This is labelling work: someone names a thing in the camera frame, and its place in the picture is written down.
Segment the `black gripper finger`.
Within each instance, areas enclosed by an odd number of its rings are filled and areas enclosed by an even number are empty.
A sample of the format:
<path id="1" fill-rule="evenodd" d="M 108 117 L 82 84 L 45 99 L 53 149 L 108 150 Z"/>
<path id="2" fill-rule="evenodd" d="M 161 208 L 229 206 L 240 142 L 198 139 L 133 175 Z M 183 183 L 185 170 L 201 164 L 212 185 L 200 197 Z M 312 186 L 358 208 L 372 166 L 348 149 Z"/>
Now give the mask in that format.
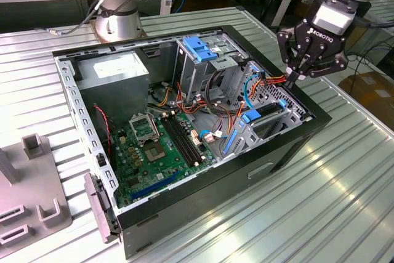
<path id="1" fill-rule="evenodd" d="M 321 59 L 308 57 L 294 70 L 296 80 L 304 80 L 307 76 L 311 78 L 318 78 L 328 74 L 344 71 L 348 65 L 348 58 L 344 52 L 335 54 L 329 57 L 327 61 L 323 62 Z"/>
<path id="2" fill-rule="evenodd" d="M 300 60 L 297 58 L 297 54 L 294 54 L 290 43 L 290 40 L 294 37 L 294 28 L 283 28 L 276 34 L 281 58 L 283 63 L 286 64 L 287 79 L 284 85 L 288 89 L 292 89 L 299 78 Z"/>

